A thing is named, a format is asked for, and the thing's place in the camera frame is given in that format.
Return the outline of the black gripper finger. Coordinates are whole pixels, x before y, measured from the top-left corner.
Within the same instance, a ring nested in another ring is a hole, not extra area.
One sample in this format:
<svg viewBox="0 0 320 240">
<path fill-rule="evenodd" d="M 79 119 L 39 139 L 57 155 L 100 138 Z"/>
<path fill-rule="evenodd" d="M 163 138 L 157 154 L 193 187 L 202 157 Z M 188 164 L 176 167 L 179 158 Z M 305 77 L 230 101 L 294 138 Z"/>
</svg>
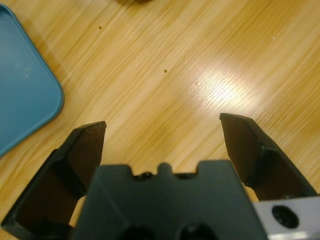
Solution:
<svg viewBox="0 0 320 240">
<path fill-rule="evenodd" d="M 68 240 L 76 205 L 101 164 L 106 127 L 99 121 L 75 128 L 33 176 L 1 228 L 19 240 Z"/>
<path fill-rule="evenodd" d="M 283 150 L 251 118 L 221 113 L 228 156 L 246 187 L 259 200 L 318 196 Z"/>
</svg>

